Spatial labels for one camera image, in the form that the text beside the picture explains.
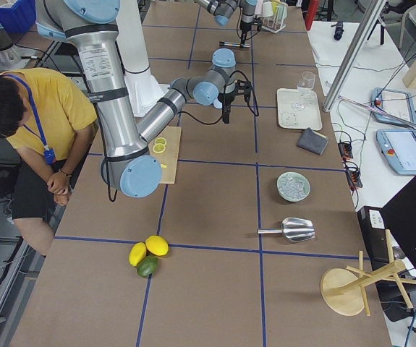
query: metal scoop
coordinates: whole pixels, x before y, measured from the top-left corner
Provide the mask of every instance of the metal scoop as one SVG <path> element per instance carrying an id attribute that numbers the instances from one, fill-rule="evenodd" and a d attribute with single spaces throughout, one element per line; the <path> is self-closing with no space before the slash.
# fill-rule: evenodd
<path id="1" fill-rule="evenodd" d="M 281 229 L 258 229 L 258 234 L 282 234 L 291 242 L 307 241 L 315 238 L 311 220 L 288 217 L 281 222 Z"/>

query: hand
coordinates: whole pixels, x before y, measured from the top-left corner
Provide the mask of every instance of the hand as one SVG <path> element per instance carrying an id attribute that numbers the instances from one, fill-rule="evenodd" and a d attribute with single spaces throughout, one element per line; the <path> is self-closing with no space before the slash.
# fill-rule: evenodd
<path id="1" fill-rule="evenodd" d="M 48 191 L 57 195 L 65 195 L 69 192 L 69 177 L 60 172 L 50 176 L 47 181 Z"/>
<path id="2" fill-rule="evenodd" d="M 54 202 L 56 202 L 60 206 L 66 206 L 69 202 L 69 197 L 71 197 L 71 193 L 55 194 L 54 195 Z"/>

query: bowl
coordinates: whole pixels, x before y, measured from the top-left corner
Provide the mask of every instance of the bowl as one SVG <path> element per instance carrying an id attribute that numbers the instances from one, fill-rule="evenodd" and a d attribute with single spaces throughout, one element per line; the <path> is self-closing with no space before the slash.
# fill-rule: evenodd
<path id="1" fill-rule="evenodd" d="M 277 189 L 286 201 L 298 202 L 309 195 L 310 184 L 300 173 L 285 172 L 277 179 Z"/>

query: man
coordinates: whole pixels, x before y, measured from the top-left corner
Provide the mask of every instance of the man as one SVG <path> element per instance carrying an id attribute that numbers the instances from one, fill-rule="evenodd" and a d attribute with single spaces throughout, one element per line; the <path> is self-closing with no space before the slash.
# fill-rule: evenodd
<path id="1" fill-rule="evenodd" d="M 70 183 L 93 140 L 95 120 L 93 105 L 59 72 L 34 68 L 0 74 L 0 138 L 22 158 L 13 221 L 42 255 L 54 238 L 46 222 L 48 210 L 54 202 L 68 203 Z"/>

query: yellow t-shirt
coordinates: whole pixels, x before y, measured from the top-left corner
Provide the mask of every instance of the yellow t-shirt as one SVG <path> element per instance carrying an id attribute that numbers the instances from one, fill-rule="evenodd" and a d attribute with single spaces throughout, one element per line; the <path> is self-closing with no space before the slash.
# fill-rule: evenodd
<path id="1" fill-rule="evenodd" d="M 60 72 L 44 68 L 10 72 L 25 76 L 33 94 L 47 145 L 54 149 L 57 160 L 66 159 L 75 140 L 75 130 L 84 129 L 97 118 L 92 103 L 73 81 Z M 26 126 L 40 135 L 34 116 L 29 118 Z M 7 140 L 14 149 L 25 146 L 43 155 L 41 139 L 24 127 L 20 127 Z"/>

